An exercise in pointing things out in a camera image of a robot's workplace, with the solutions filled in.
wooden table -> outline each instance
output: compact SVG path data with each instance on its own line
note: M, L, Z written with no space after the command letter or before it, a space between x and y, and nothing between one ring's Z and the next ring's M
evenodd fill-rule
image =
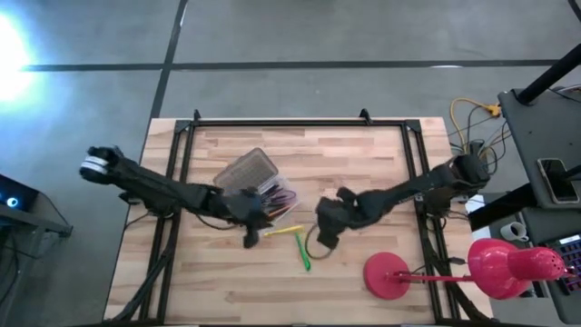
M430 165L443 163L450 157L443 120L419 119ZM144 167L165 173L174 123L174 119L152 121L143 151ZM342 185L361 192L389 188L409 178L398 128L198 127L188 182L212 183L227 164L254 147L266 152L298 192L300 204L285 219L307 228L316 221L314 207L319 198L334 197ZM413 150L420 172L417 149ZM132 208L128 221L144 212L142 207ZM154 218L146 218L125 231L105 318L115 316L142 283L154 226ZM343 233L335 253L329 259L312 261L310 272L305 272L292 235L262 238L250 250L241 246L243 235L243 229L216 231L193 214L182 215L167 323L434 322L427 285L412 284L403 298L384 301L373 297L362 279L363 263L377 252L396 253L410 269L424 263L413 203L395 207L368 228ZM467 257L472 242L467 222L448 220L445 237L450 256ZM316 242L310 246L314 253L322 250ZM468 268L454 266L453 270L462 274ZM491 314L486 295L472 284L461 286L479 310ZM438 289L448 315L443 285ZM157 308L158 291L159 285L154 289L151 314Z

gray floor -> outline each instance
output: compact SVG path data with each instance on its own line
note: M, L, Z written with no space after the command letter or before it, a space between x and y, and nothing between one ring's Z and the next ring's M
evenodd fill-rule
M162 63L178 3L4 0L0 15L19 31L28 64ZM557 0L190 0L175 62L557 59L578 42L580 29L566 1ZM451 132L453 98L494 103L499 92L526 86L545 69L172 72L161 117L191 117L194 109L207 117L353 116L367 108L375 116L444 116ZM99 322L127 207L116 189L82 181L77 169L90 145L117 144L139 159L160 72L22 76L23 92L0 100L0 173L50 196L74 234L36 263L11 325ZM561 84L580 77L575 70ZM1 79L4 88L15 84ZM458 106L462 126L470 108ZM478 112L473 121L484 118ZM487 139L503 122L474 127L472 138ZM508 140L486 191L526 180ZM495 305L495 315L535 320L514 307ZM536 314L551 314L550 304L542 307L547 311Z

bright light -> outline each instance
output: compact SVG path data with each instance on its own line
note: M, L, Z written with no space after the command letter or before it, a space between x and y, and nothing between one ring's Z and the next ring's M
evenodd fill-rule
M16 200L16 198L10 198L6 200L6 204L8 204L9 207L14 208L18 205L18 200Z
M0 15L0 101L14 100L32 81L19 70L30 64L22 37L5 15Z

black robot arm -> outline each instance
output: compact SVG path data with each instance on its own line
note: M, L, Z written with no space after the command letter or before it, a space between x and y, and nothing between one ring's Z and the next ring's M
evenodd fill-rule
M125 191L120 197L126 202L137 198L160 217L170 216L183 208L191 213L244 225L247 229L245 248L258 242L260 229L271 226L255 190L225 195L223 189L212 185L176 182L127 159L118 148L91 147L87 153L80 169L85 180L114 184Z
M450 200L459 195L472 195L486 186L490 176L474 155L453 157L431 171L394 186L388 190L371 190L355 194L341 187L339 200L322 197L317 205L317 241L335 249L339 234L346 228L359 229L378 222L397 204L423 196L428 214L443 215Z

desk lamp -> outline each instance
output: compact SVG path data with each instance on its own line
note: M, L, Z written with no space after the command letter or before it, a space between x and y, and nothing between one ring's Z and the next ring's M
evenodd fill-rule
M505 300L526 291L533 281L556 280L568 274L563 259L551 249L520 250L496 239L480 239L468 250L470 275L427 276L409 272L408 265L394 253L376 253L363 268L368 290L385 300L402 297L412 282L473 282L487 296Z

